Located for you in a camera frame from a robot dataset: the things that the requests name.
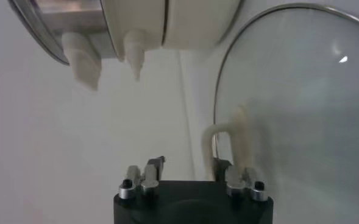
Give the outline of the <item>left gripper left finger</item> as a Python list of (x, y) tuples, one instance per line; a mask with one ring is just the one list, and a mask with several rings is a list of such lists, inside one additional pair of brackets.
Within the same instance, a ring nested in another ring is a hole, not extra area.
[(122, 200), (131, 200), (139, 192), (147, 197), (157, 195), (164, 162), (164, 156), (149, 159), (143, 173), (138, 166), (129, 166), (125, 178), (119, 185), (118, 197)]

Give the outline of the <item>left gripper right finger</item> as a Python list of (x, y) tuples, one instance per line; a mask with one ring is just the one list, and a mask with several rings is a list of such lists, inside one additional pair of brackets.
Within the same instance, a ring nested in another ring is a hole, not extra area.
[(240, 170), (230, 161), (213, 158), (215, 181), (226, 186), (226, 193), (231, 198), (241, 198), (247, 195), (253, 201), (267, 201), (268, 193), (265, 183), (258, 177), (253, 167)]

